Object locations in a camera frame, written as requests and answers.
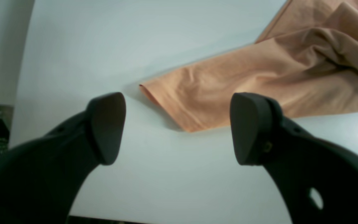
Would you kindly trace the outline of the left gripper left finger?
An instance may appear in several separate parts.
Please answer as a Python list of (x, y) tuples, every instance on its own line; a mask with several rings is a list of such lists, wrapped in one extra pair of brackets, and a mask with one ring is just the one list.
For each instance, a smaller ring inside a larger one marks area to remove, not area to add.
[(65, 224), (88, 175), (118, 157), (122, 93), (92, 99), (45, 136), (0, 155), (0, 224)]

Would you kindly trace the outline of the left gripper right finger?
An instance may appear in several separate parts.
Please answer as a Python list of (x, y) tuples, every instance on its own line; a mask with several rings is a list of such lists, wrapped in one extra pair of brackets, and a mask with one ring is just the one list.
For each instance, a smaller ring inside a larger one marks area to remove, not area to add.
[(235, 93), (230, 124), (237, 162), (263, 166), (294, 224), (358, 224), (358, 155), (314, 137), (278, 102)]

